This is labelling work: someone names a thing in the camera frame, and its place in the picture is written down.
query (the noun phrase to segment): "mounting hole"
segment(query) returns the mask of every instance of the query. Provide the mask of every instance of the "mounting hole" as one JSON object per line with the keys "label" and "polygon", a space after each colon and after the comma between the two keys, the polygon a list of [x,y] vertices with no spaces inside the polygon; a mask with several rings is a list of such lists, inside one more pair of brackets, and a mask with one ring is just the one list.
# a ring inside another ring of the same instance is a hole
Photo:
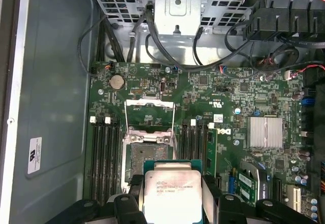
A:
{"label": "mounting hole", "polygon": [[92,206],[92,205],[93,205],[92,202],[87,202],[87,203],[85,203],[83,206],[84,206],[84,207],[90,207],[90,206]]}

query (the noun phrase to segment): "white sticker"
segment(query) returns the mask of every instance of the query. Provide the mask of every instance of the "white sticker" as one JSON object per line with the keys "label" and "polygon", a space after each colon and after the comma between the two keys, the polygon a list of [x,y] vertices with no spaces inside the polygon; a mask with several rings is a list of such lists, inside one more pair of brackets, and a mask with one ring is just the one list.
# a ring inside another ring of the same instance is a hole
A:
{"label": "white sticker", "polygon": [[243,196],[245,196],[247,199],[249,199],[249,193],[246,192],[244,189],[240,189],[240,192],[242,193]]}
{"label": "white sticker", "polygon": [[40,169],[41,151],[42,151],[42,137],[31,139],[29,143],[28,170],[27,170],[28,174],[36,172]]}
{"label": "white sticker", "polygon": [[223,122],[223,114],[213,114],[213,122]]}
{"label": "white sticker", "polygon": [[239,174],[239,180],[241,180],[243,183],[245,183],[247,186],[252,187],[252,181],[249,180],[247,177],[245,177],[242,174]]}

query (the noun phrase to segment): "screw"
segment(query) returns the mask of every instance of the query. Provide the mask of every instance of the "screw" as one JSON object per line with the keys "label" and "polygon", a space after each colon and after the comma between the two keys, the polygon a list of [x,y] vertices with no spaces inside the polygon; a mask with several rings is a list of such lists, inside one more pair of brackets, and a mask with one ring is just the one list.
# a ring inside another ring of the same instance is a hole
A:
{"label": "screw", "polygon": [[165,73],[170,73],[171,72],[171,68],[170,67],[166,67],[165,68]]}
{"label": "screw", "polygon": [[226,199],[226,200],[234,200],[235,198],[234,198],[234,196],[227,195],[227,196],[225,197],[225,199]]}
{"label": "screw", "polygon": [[7,120],[7,124],[10,125],[10,124],[13,124],[15,122],[15,120],[13,118],[9,118]]}
{"label": "screw", "polygon": [[268,201],[268,200],[264,200],[263,204],[266,205],[266,206],[273,206],[272,202]]}

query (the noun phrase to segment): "black cable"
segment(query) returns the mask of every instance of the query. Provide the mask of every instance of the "black cable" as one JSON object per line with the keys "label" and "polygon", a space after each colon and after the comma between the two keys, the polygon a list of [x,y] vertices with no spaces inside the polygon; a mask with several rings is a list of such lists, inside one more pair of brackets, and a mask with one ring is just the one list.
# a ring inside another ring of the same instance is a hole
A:
{"label": "black cable", "polygon": [[148,54],[148,56],[153,60],[153,61],[155,61],[155,62],[157,62],[157,63],[159,63],[159,64],[162,64],[162,65],[164,65],[164,66],[166,66],[166,67],[169,67],[170,66],[170,64],[168,64],[168,62],[164,62],[164,61],[161,61],[161,60],[158,60],[156,57],[154,57],[152,54],[150,54],[150,52],[149,52],[149,38],[151,37],[151,35],[147,35],[147,37],[146,37],[146,41],[145,41],[145,47],[146,47],[146,52],[147,52],[147,54]]}
{"label": "black cable", "polygon": [[[250,21],[239,22],[239,23],[235,24],[234,26],[232,26],[231,28],[229,28],[228,31],[227,31],[227,33],[225,33],[225,36],[224,36],[224,44],[225,44],[226,48],[229,51],[231,51],[231,52],[234,52],[235,51],[235,48],[233,46],[231,46],[231,44],[228,41],[228,36],[229,36],[230,32],[232,30],[235,30],[237,27],[244,26],[244,25],[247,25],[249,23],[250,23]],[[245,54],[243,52],[239,52],[238,54],[241,55],[241,56],[243,56],[247,60],[249,60],[249,56],[247,54]]]}
{"label": "black cable", "polygon": [[230,60],[231,58],[233,58],[235,55],[237,55],[242,49],[244,49],[249,42],[245,42],[244,44],[242,44],[238,49],[236,49],[233,53],[227,55],[226,57],[215,61],[213,63],[210,63],[208,65],[203,65],[203,66],[198,66],[198,67],[192,67],[192,68],[184,68],[183,65],[181,65],[179,62],[177,62],[175,59],[172,58],[172,56],[167,52],[167,50],[163,47],[163,45],[161,44],[159,38],[158,38],[158,34],[157,34],[157,30],[155,28],[153,19],[152,19],[152,10],[147,6],[147,11],[146,11],[146,16],[147,16],[147,23],[148,23],[148,27],[149,27],[149,31],[150,34],[152,36],[152,39],[154,41],[154,43],[156,44],[158,50],[163,54],[164,57],[167,58],[167,60],[169,62],[171,62],[173,65],[179,67],[180,69],[186,71],[186,72],[200,72],[202,70],[205,69],[209,69],[209,68],[213,68],[215,66],[221,65],[223,64],[225,61]]}
{"label": "black cable", "polygon": [[104,29],[108,36],[108,39],[110,40],[110,44],[112,46],[112,50],[113,50],[114,57],[115,57],[116,61],[117,62],[125,62],[121,46],[118,43],[118,40],[114,34],[113,27],[107,18],[104,19]]}
{"label": "black cable", "polygon": [[98,77],[100,76],[101,74],[104,73],[105,69],[101,70],[99,73],[97,74],[94,74],[94,73],[91,73],[90,71],[88,71],[84,61],[83,61],[83,58],[82,58],[82,54],[81,54],[81,44],[82,44],[82,41],[83,39],[86,37],[87,34],[89,34],[95,27],[97,27],[103,20],[107,19],[107,17],[104,15],[103,17],[101,17],[100,20],[98,20],[93,26],[91,26],[78,40],[78,56],[79,56],[79,62],[81,64],[81,67],[83,68],[83,70],[89,75],[89,76],[92,76],[92,77]]}
{"label": "black cable", "polygon": [[324,49],[325,42],[313,42],[313,41],[302,41],[298,37],[287,38],[283,35],[279,35],[278,40],[291,46],[306,48],[306,49]]}
{"label": "black cable", "polygon": [[194,37],[194,42],[193,42],[193,54],[195,59],[197,60],[197,63],[201,66],[203,66],[202,62],[199,59],[198,53],[197,53],[197,44],[198,44],[198,40],[201,38],[203,33],[203,27],[200,27],[198,29],[197,35],[195,35]]}
{"label": "black cable", "polygon": [[[137,21],[137,23],[134,25],[132,32],[134,34],[136,34],[139,26],[144,22],[144,20],[146,19],[146,15],[143,14],[139,20]],[[128,54],[127,54],[127,58],[126,58],[126,62],[132,62],[132,57],[133,57],[133,53],[134,53],[134,48],[136,46],[136,38],[135,37],[131,37],[130,38],[130,49],[128,50]]]}

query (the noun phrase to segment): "electrolytic capacitor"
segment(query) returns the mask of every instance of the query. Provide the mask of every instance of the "electrolytic capacitor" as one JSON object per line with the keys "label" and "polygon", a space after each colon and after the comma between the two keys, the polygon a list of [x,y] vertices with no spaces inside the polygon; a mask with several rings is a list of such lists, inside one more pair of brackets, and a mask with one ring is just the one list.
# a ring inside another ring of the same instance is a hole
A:
{"label": "electrolytic capacitor", "polygon": [[301,184],[301,185],[304,185],[304,186],[307,186],[307,180],[304,179],[304,178],[301,179],[301,180],[300,180],[300,184]]}
{"label": "electrolytic capacitor", "polygon": [[303,98],[305,92],[303,91],[296,91],[292,96],[291,96],[291,99],[293,101],[299,101]]}
{"label": "electrolytic capacitor", "polygon": [[312,218],[314,220],[318,218],[318,215],[315,212],[312,212],[311,210],[307,211],[307,216],[309,216],[310,218]]}
{"label": "electrolytic capacitor", "polygon": [[301,177],[298,176],[297,174],[292,174],[292,175],[291,175],[291,179],[292,179],[293,181],[296,181],[297,183],[300,183],[300,181],[301,181]]}
{"label": "electrolytic capacitor", "polygon": [[316,212],[318,210],[317,206],[308,204],[307,205],[308,210],[311,210],[312,212]]}
{"label": "electrolytic capacitor", "polygon": [[307,180],[308,177],[309,177],[307,174],[305,174],[305,173],[303,173],[303,172],[299,172],[299,173],[298,173],[298,176],[300,176],[301,178],[304,178],[304,179],[306,179],[306,180]]}
{"label": "electrolytic capacitor", "polygon": [[293,166],[293,167],[291,167],[291,171],[297,172],[297,171],[299,171],[299,167],[298,166]]}
{"label": "electrolytic capacitor", "polygon": [[299,155],[299,159],[301,159],[302,161],[306,161],[306,162],[310,161],[310,157],[309,156],[304,156],[304,155]]}
{"label": "electrolytic capacitor", "polygon": [[307,202],[311,203],[312,205],[317,205],[318,201],[317,199],[313,198],[313,197],[307,197]]}
{"label": "electrolytic capacitor", "polygon": [[310,152],[304,149],[299,150],[299,154],[304,156],[310,156]]}

